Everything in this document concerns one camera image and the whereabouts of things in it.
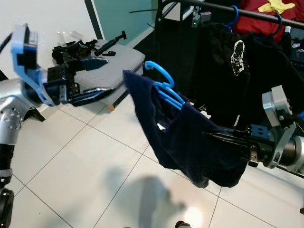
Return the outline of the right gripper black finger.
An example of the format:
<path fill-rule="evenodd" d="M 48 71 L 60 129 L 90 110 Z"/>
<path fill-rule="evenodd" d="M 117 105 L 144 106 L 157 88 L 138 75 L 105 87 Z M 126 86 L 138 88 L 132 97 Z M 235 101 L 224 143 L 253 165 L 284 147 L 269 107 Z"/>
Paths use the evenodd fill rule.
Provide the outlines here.
<path fill-rule="evenodd" d="M 246 131 L 205 132 L 202 135 L 215 141 L 247 141 L 249 139 L 249 133 Z"/>
<path fill-rule="evenodd" d="M 217 141 L 217 147 L 230 152 L 250 152 L 251 147 L 246 142 Z"/>

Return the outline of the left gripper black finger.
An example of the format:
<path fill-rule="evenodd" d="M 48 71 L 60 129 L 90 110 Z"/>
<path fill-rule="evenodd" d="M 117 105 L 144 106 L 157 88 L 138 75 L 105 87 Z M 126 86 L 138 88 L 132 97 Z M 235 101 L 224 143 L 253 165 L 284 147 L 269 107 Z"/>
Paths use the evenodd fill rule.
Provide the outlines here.
<path fill-rule="evenodd" d="M 83 106 L 100 101 L 105 97 L 110 96 L 115 91 L 115 88 L 93 88 L 84 91 L 77 96 L 77 105 Z"/>
<path fill-rule="evenodd" d="M 82 70 L 90 71 L 100 69 L 109 63 L 108 59 L 100 57 L 87 57 L 78 59 L 75 62 L 75 72 L 80 72 Z"/>

